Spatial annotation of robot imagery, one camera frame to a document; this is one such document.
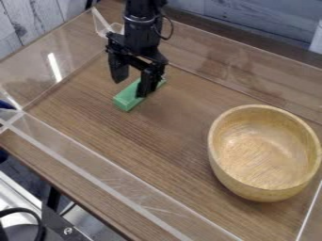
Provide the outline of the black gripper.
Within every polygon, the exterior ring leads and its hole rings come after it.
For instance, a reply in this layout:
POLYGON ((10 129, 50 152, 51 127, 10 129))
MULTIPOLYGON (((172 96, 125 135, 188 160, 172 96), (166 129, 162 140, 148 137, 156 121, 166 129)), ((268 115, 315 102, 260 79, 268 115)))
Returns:
POLYGON ((106 34, 109 64, 116 83, 118 84, 128 79, 130 66, 141 70, 138 98, 145 98, 157 90, 165 73, 165 65, 169 63, 160 51, 164 39, 162 21, 162 14, 148 19, 125 15, 125 32, 110 31, 106 34), (156 65, 149 66, 149 63, 141 60, 142 57, 156 65))

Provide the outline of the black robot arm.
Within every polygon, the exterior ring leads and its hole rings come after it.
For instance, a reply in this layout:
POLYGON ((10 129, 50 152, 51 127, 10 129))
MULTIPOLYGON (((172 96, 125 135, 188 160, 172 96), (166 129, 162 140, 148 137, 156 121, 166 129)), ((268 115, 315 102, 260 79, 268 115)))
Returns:
POLYGON ((168 0, 126 0, 125 33, 106 34, 106 52, 114 81, 121 83, 129 78, 130 67, 141 71, 136 94, 138 98, 145 98, 157 90, 169 64, 160 51, 161 41, 166 40, 162 35, 162 8, 166 4, 168 0))

